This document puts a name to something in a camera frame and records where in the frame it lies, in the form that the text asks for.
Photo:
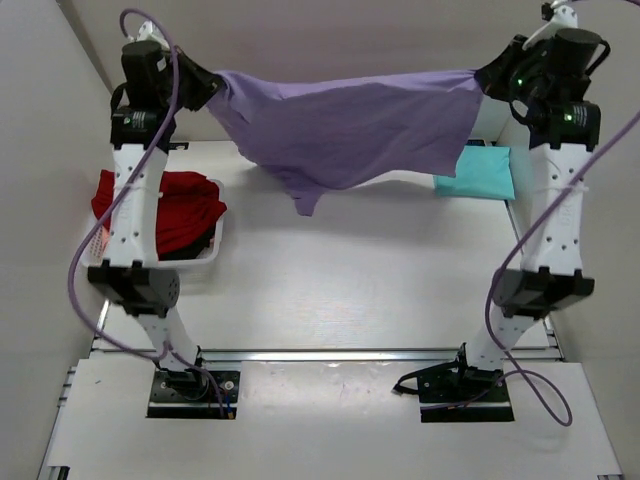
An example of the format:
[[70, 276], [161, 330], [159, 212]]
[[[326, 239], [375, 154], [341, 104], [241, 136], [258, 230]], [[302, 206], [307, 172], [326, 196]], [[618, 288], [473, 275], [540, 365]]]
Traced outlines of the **purple t shirt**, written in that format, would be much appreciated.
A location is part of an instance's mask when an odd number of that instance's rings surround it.
[[330, 190], [392, 171], [452, 177], [483, 93], [471, 70], [319, 83], [223, 71], [207, 104], [239, 153], [279, 180], [298, 214]]

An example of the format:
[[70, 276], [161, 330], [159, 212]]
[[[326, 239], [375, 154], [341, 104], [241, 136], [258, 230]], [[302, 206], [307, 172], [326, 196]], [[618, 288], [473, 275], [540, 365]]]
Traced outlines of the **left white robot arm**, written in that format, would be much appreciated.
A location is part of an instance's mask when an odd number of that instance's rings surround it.
[[121, 63], [128, 102], [112, 98], [110, 239], [100, 265], [89, 268], [88, 280], [145, 331], [165, 384], [188, 402], [202, 401], [215, 386], [177, 310], [179, 275], [159, 264], [156, 223], [174, 114], [182, 107], [202, 107], [215, 89], [174, 79], [179, 62], [157, 40], [126, 44]]

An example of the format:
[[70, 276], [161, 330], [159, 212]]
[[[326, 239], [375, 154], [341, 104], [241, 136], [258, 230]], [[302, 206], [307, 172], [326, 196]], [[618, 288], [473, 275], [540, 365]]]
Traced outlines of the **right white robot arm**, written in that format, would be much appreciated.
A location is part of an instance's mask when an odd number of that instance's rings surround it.
[[532, 224], [521, 237], [520, 266], [499, 268], [492, 280], [484, 330], [461, 346], [449, 391], [471, 400], [502, 374], [502, 358], [550, 312], [590, 296], [595, 281], [583, 273], [580, 229], [586, 192], [582, 168], [599, 142], [600, 108], [584, 95], [590, 76], [608, 57], [598, 34], [564, 27], [528, 47], [517, 35], [474, 78], [498, 101], [522, 103], [511, 112], [529, 131]]

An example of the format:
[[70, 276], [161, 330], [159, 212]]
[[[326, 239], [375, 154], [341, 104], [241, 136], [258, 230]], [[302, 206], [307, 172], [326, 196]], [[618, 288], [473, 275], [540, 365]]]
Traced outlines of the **folded teal t shirt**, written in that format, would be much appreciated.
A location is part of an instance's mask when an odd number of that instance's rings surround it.
[[509, 201], [515, 199], [509, 147], [465, 146], [454, 177], [436, 176], [435, 192], [443, 197]]

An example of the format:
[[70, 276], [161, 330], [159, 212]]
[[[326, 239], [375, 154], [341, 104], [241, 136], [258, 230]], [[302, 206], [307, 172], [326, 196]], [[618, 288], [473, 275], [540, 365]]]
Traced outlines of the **red t shirt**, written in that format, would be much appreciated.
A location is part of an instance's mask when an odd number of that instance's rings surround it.
[[195, 260], [214, 246], [226, 211], [214, 181], [196, 172], [164, 172], [152, 183], [137, 183], [105, 221], [101, 233], [112, 240], [103, 252], [118, 264]]

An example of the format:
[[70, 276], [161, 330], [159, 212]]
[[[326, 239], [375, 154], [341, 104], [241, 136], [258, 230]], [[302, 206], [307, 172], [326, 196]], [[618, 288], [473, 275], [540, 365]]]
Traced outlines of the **black garment in basket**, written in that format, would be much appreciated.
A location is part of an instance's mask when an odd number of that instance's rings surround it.
[[191, 244], [185, 245], [180, 248], [174, 248], [165, 253], [159, 255], [160, 261], [173, 261], [173, 260], [192, 260], [198, 257], [198, 255], [210, 246], [212, 238], [202, 236], [196, 239]]

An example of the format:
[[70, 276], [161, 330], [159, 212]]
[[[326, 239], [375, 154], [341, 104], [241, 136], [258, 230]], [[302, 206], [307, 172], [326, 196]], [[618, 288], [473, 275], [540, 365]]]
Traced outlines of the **pink garment in basket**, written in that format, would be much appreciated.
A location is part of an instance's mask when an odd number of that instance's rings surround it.
[[92, 237], [89, 244], [89, 253], [93, 258], [101, 260], [107, 249], [110, 236], [105, 227], [101, 227]]

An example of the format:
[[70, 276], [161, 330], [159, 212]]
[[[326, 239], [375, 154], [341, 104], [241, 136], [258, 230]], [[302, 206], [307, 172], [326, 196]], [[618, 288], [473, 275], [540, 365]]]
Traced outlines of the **white plastic basket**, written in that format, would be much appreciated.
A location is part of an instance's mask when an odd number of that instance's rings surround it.
[[[114, 179], [112, 171], [101, 171], [96, 193], [91, 200], [87, 233], [110, 206]], [[211, 237], [212, 240], [210, 246], [195, 259], [159, 260], [158, 266], [176, 269], [185, 274], [204, 269], [218, 254], [224, 217], [228, 210], [223, 200], [222, 183], [196, 172], [165, 172], [159, 189], [155, 220], [155, 252], [158, 260], [160, 254], [191, 244], [202, 236]], [[110, 225], [110, 220], [107, 220], [102, 227], [109, 231], [111, 239], [113, 229]], [[99, 266], [104, 255], [101, 260], [93, 258], [89, 253], [89, 244], [81, 255], [80, 263], [84, 267]]]

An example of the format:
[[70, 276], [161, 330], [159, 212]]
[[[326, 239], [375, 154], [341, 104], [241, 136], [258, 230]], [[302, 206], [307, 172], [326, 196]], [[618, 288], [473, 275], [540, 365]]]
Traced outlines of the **aluminium table rail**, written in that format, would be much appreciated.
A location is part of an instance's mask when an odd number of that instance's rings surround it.
[[204, 350], [209, 362], [443, 362], [455, 349]]

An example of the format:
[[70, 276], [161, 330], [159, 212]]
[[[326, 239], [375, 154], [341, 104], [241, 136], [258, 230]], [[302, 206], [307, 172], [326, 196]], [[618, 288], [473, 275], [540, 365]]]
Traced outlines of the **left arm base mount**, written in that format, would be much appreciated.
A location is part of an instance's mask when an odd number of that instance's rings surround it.
[[146, 417], [151, 419], [235, 420], [241, 386], [240, 362], [213, 362], [209, 379], [193, 371], [155, 370]]

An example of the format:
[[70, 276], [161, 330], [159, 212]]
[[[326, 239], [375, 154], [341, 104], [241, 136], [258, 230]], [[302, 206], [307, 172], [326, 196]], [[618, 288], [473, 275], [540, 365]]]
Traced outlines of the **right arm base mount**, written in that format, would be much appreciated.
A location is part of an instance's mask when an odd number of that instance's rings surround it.
[[393, 392], [418, 398], [423, 423], [515, 420], [503, 370], [469, 365], [464, 350], [459, 350], [452, 361], [401, 376]]

